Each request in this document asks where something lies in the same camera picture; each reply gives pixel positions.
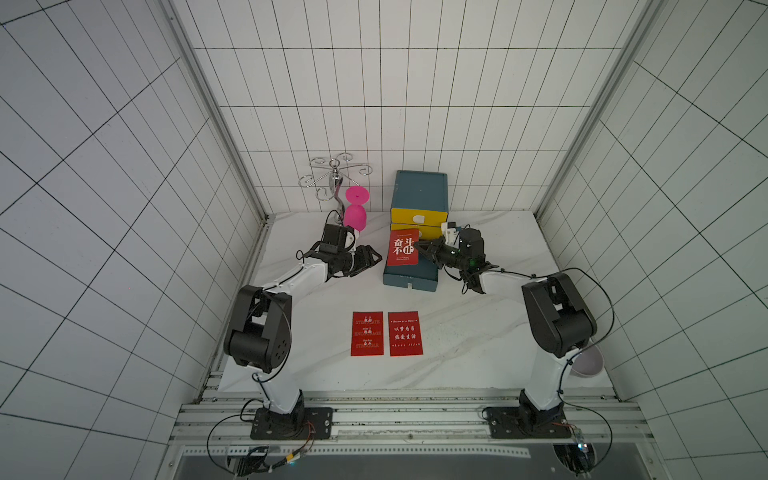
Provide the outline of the red postcard white text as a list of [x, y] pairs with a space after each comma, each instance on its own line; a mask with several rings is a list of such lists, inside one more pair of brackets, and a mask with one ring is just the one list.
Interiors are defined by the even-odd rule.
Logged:
[[351, 355], [381, 356], [384, 354], [383, 313], [354, 312], [352, 317]]

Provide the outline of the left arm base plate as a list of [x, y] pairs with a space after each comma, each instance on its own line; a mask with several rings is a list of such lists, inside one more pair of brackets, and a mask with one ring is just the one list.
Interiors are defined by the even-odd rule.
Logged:
[[331, 437], [334, 410], [328, 407], [301, 407], [290, 414], [259, 408], [252, 422], [251, 440], [326, 440]]

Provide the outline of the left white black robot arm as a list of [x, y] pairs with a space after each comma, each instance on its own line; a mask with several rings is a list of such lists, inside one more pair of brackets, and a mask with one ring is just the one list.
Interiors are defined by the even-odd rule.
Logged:
[[264, 285], [245, 285], [237, 292], [225, 328], [223, 351], [251, 371], [263, 398], [263, 410], [282, 421], [304, 417], [303, 392], [287, 372], [293, 343], [293, 307], [333, 279], [353, 278], [378, 265], [383, 257], [357, 242], [347, 226], [326, 224], [321, 238], [296, 254], [298, 265]]

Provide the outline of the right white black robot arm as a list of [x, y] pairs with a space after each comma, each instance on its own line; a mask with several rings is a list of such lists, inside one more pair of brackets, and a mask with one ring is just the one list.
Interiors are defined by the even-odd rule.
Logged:
[[520, 297], [537, 345], [531, 377], [519, 396], [519, 425], [531, 431], [559, 422], [562, 384], [576, 356], [597, 333], [594, 316], [563, 271], [539, 276], [504, 269], [489, 262], [479, 230], [449, 222], [443, 235], [415, 243], [419, 255], [440, 269], [458, 271], [458, 280], [478, 294]]

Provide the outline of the yellow drawer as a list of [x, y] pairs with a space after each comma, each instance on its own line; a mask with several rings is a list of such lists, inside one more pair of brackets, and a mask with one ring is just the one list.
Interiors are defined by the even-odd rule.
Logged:
[[447, 219], [447, 211], [400, 207], [391, 209], [391, 222], [393, 224], [440, 227]]
[[391, 225], [392, 231], [402, 231], [402, 230], [418, 230], [419, 235], [418, 238], [420, 240], [435, 240], [442, 236], [442, 230], [440, 226], [429, 226], [429, 225], [411, 225], [411, 224], [396, 224], [393, 223]]

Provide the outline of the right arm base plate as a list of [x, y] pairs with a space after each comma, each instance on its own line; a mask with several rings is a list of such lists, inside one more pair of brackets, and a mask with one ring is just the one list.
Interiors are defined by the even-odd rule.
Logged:
[[571, 429], [564, 426], [561, 406], [550, 410], [532, 407], [486, 407], [482, 418], [487, 422], [493, 439], [568, 439]]

